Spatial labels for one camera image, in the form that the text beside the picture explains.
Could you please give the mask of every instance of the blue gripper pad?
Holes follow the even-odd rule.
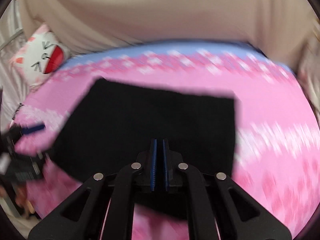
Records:
[[[169,178],[168,178],[168,165],[167,165],[167,149],[165,147],[165,140],[162,140],[163,143],[163,161],[164,161],[164,187],[166,191],[169,191]]]
[[[156,164],[157,164],[157,140],[153,143],[152,161],[150,169],[150,189],[155,191],[156,187]]]
[[[43,130],[44,128],[45,128],[44,123],[40,123],[40,124],[31,126],[31,127],[22,127],[21,134],[22,135],[27,135],[27,134],[30,134],[30,133],[34,133],[34,132]]]

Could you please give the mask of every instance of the round metal pin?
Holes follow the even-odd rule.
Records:
[[[217,179],[220,179],[220,180],[224,180],[227,178],[226,174],[224,174],[223,172],[217,173],[216,177]]]
[[[141,164],[140,163],[132,163],[131,164],[131,168],[133,168],[134,170],[140,169],[141,168]]]
[[[179,168],[180,170],[186,170],[188,167],[189,167],[189,166],[188,166],[188,164],[186,164],[186,163],[179,163],[179,165],[178,165],[178,168]]]
[[[101,180],[101,179],[103,179],[103,174],[102,173],[96,173],[96,174],[94,174],[93,178],[95,180]]]

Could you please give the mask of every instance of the pink bedsheet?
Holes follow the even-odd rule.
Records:
[[[34,155],[48,147],[94,80],[101,76],[195,94],[235,94],[239,100],[233,179],[283,222],[293,236],[308,222],[320,201],[320,132],[307,99],[289,71],[251,54],[239,58],[232,53],[213,55],[206,50],[188,57],[174,51],[105,57],[64,68],[30,94],[18,112],[17,123],[44,121],[47,129],[23,138],[17,150]],[[28,183],[28,198],[44,217],[79,186],[48,161],[44,180]],[[133,240],[182,240],[188,239],[188,228],[184,222],[136,207],[132,236]]]

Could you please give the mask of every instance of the folded black fabric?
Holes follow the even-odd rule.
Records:
[[[201,172],[231,175],[234,100],[180,94],[99,79],[71,114],[52,160],[79,181],[113,174],[148,150],[152,138]]]

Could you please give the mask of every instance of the white curtain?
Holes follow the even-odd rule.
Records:
[[[19,103],[28,94],[28,86],[9,66],[11,57],[26,43],[19,14],[19,0],[12,0],[0,18],[0,86],[3,87],[3,103],[0,129],[10,124]]]

